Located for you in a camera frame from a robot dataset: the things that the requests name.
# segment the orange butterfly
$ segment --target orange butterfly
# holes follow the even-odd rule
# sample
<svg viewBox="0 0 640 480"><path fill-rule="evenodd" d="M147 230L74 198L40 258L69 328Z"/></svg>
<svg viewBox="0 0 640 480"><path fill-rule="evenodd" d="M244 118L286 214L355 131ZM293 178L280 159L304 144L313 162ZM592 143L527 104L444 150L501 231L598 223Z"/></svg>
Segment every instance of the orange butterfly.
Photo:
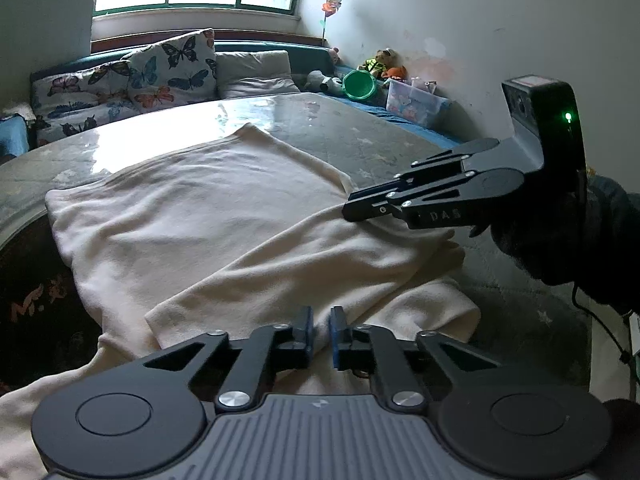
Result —
<svg viewBox="0 0 640 480"><path fill-rule="evenodd" d="M203 30L202 33L207 38L207 46L213 48L213 30Z"/></svg>
<svg viewBox="0 0 640 480"><path fill-rule="evenodd" d="M153 108L158 104L162 104L162 101L174 101L174 96L171 94L168 86L161 86L157 92L153 94L138 94L134 97L144 108Z"/></svg>

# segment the white plush toy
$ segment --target white plush toy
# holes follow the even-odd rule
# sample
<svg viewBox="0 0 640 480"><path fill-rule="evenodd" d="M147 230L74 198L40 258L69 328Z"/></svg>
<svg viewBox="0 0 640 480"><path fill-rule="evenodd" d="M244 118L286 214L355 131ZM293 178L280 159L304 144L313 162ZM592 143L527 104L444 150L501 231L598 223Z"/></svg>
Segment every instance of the white plush toy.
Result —
<svg viewBox="0 0 640 480"><path fill-rule="evenodd" d="M305 92L324 92L325 94L341 97L344 95L342 81L338 77L325 76L319 70L309 72L306 77Z"/></svg>

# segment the orange plush toy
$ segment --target orange plush toy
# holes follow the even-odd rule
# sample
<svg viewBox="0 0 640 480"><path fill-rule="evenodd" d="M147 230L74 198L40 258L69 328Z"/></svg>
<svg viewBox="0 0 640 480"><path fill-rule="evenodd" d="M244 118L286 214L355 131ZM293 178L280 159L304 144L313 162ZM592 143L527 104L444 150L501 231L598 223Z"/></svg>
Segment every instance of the orange plush toy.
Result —
<svg viewBox="0 0 640 480"><path fill-rule="evenodd" d="M407 73L404 66L394 66L382 73L382 79L395 79L396 81L404 81L406 76Z"/></svg>

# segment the red butterfly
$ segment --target red butterfly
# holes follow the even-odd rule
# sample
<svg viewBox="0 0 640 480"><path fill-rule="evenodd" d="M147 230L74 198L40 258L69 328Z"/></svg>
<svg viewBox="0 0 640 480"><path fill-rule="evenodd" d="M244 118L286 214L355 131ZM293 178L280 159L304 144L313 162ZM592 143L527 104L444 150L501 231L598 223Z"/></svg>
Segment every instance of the red butterfly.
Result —
<svg viewBox="0 0 640 480"><path fill-rule="evenodd" d="M203 30L202 33L207 38L207 46L213 48L213 30Z"/></svg>
<svg viewBox="0 0 640 480"><path fill-rule="evenodd" d="M78 77L75 75L63 75L55 78L51 83L51 88L47 95L62 94L62 92L79 92Z"/></svg>
<svg viewBox="0 0 640 480"><path fill-rule="evenodd" d="M144 108L153 108L158 101L158 104L162 104L162 101L174 101L174 96L171 94L168 86L161 86L157 92L153 94L138 94L134 99L142 104Z"/></svg>

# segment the screw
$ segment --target screw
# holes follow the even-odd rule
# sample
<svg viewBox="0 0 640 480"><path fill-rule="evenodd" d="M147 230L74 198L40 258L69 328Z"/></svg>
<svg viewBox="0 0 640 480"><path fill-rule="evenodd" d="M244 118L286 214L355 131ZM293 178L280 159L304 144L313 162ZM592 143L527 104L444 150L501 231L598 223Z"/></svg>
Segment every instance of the screw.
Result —
<svg viewBox="0 0 640 480"><path fill-rule="evenodd" d="M239 408L240 406L244 406L249 402L249 400L251 400L249 394L239 392L237 390L225 392L218 396L218 402L230 408Z"/></svg>
<svg viewBox="0 0 640 480"><path fill-rule="evenodd" d="M424 397L418 392L398 392L391 400L398 406L407 406L412 408L422 404L424 402Z"/></svg>

